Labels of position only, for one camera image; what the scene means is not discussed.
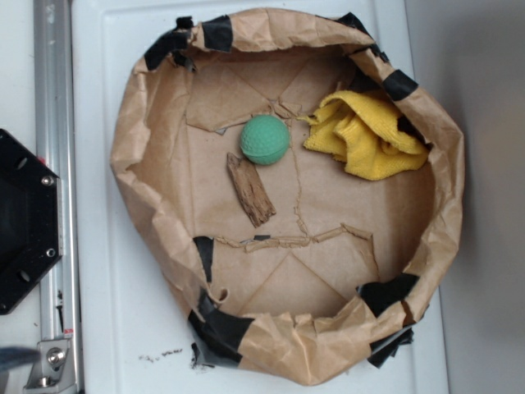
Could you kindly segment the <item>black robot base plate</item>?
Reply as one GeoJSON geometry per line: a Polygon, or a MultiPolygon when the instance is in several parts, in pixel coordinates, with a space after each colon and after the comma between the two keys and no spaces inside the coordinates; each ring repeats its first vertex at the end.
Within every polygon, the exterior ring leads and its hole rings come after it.
{"type": "Polygon", "coordinates": [[[61,258],[59,177],[1,130],[1,314],[11,313],[61,258]]]}

